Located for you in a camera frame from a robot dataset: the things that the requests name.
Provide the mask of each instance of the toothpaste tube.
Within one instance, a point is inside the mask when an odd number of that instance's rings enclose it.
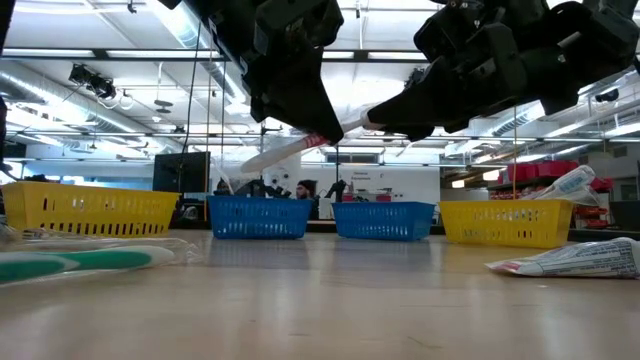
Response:
[[[633,239],[617,238],[485,265],[494,271],[525,276],[636,279],[640,277],[640,244]]]

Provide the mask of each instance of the plastic wrapper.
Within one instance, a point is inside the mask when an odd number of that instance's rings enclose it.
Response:
[[[551,186],[531,193],[523,200],[564,199],[579,205],[600,206],[598,194],[590,186],[595,178],[593,169],[581,165],[554,181]]]
[[[204,261],[204,243],[188,242],[177,238],[99,238],[52,232],[29,230],[19,242],[13,242],[3,251],[72,252],[109,249],[122,246],[150,245],[173,251],[172,265],[193,265]]]
[[[524,276],[637,279],[640,277],[640,244],[633,239],[617,238],[485,265],[497,272]]]

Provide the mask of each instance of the table surface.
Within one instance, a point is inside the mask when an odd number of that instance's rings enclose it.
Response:
[[[174,233],[189,240],[209,232]],[[0,287],[2,359],[617,359],[640,283],[493,274],[540,250],[212,241],[200,266]]]

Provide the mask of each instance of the person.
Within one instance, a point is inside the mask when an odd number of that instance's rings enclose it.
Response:
[[[316,181],[313,180],[301,180],[296,187],[296,199],[298,200],[311,200],[311,213],[309,214],[309,220],[318,220],[320,212],[318,210],[320,206],[320,200],[316,198]]]

